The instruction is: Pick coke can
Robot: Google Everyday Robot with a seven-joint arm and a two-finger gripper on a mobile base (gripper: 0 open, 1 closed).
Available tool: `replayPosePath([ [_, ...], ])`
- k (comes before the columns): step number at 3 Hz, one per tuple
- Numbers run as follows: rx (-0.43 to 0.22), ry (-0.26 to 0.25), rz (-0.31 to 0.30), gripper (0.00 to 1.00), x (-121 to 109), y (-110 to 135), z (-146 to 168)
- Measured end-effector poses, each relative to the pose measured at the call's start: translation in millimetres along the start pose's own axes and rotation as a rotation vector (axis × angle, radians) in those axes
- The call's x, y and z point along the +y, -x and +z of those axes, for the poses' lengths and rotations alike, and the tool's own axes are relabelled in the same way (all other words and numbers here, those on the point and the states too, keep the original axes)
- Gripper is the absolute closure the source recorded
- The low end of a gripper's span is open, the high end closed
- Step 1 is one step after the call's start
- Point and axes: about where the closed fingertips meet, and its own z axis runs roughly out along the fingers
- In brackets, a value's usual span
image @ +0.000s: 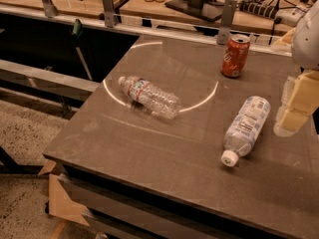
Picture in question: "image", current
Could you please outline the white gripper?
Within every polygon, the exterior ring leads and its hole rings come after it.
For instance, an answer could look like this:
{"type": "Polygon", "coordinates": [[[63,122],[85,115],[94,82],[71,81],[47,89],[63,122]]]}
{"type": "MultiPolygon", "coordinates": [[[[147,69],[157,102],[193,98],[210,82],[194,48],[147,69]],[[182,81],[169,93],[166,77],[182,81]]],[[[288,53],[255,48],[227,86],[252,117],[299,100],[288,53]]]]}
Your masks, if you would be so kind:
{"type": "Polygon", "coordinates": [[[281,96],[273,131],[289,137],[306,124],[319,108],[319,1],[300,19],[291,45],[292,59],[305,70],[288,77],[281,96]]]}

